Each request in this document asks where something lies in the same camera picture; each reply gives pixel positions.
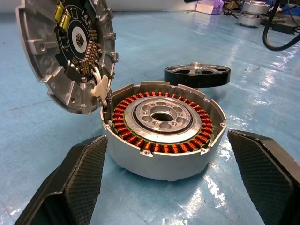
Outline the black power adapter box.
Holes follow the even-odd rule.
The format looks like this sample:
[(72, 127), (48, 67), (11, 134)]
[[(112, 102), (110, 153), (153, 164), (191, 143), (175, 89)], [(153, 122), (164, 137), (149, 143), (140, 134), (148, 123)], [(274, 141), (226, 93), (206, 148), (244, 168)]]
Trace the black power adapter box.
[(297, 26), (285, 22), (277, 22), (272, 25), (272, 30), (285, 34), (294, 34)]

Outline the black spoked rotor silver hub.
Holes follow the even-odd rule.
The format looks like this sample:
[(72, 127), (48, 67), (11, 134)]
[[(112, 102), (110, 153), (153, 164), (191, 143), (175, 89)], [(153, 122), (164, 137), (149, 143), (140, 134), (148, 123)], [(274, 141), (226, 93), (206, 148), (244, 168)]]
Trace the black spoked rotor silver hub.
[(226, 66), (192, 62), (164, 69), (164, 80), (171, 85), (191, 88), (211, 88), (229, 83), (231, 69)]

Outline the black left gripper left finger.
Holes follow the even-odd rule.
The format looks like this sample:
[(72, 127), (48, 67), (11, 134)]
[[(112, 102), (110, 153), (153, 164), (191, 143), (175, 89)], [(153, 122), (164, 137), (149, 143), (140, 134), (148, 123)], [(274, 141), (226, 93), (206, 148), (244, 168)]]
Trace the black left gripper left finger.
[(74, 145), (14, 225), (89, 225), (100, 194), (107, 143), (100, 135)]

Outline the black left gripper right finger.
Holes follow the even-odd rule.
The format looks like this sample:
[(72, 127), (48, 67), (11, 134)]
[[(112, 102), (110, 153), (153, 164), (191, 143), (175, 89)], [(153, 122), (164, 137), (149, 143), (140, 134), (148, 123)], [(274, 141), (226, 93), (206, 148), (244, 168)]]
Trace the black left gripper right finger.
[(274, 139), (227, 133), (247, 193), (265, 225), (300, 225), (300, 164)]

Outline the white purple box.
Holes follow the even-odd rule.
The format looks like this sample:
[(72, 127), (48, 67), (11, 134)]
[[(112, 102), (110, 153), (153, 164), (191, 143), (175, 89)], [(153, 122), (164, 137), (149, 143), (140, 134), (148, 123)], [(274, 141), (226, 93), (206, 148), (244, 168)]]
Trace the white purple box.
[(199, 0), (196, 5), (196, 12), (208, 15), (219, 15), (223, 9), (223, 0)]

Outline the silver round motor unit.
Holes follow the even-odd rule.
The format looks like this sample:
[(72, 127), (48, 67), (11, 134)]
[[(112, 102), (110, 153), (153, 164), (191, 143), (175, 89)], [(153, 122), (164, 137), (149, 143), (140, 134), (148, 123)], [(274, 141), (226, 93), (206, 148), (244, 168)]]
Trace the silver round motor unit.
[(237, 24), (246, 27), (259, 27), (261, 24), (261, 19), (259, 15), (240, 14), (237, 19)]
[(246, 14), (261, 15), (268, 12), (270, 5), (263, 1), (250, 0), (245, 1), (242, 12)]

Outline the round grey metal flange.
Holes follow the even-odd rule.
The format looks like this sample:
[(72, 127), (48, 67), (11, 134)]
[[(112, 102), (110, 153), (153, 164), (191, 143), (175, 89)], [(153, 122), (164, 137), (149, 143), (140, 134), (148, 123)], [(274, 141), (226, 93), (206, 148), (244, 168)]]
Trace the round grey metal flange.
[(119, 56), (106, 0), (22, 0), (16, 18), (31, 69), (55, 103), (76, 114), (107, 107)]

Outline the blue table cover sheet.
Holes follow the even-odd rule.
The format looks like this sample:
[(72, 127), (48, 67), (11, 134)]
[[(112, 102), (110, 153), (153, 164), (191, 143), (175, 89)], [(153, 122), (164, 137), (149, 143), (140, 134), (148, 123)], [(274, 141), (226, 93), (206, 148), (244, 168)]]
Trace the blue table cover sheet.
[[(102, 134), (99, 112), (65, 111), (47, 95), (24, 54), (15, 15), (0, 16), (0, 225), (12, 225), (70, 148)], [(300, 42), (272, 52), (263, 28), (225, 15), (115, 13), (112, 89), (162, 80), (171, 65), (200, 61), (231, 69), (230, 82), (204, 89), (230, 129), (276, 140), (300, 164)], [(205, 174), (177, 182), (146, 179), (106, 156), (90, 225), (264, 225), (223, 136)]]

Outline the silver motor housing copper windings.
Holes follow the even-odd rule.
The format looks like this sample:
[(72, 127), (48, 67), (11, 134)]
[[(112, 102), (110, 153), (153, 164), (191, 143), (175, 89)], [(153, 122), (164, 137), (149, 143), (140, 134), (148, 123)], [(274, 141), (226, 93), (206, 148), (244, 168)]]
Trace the silver motor housing copper windings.
[(100, 113), (114, 161), (156, 180), (176, 181), (201, 173), (226, 129), (225, 113), (214, 100), (168, 82), (110, 91)]

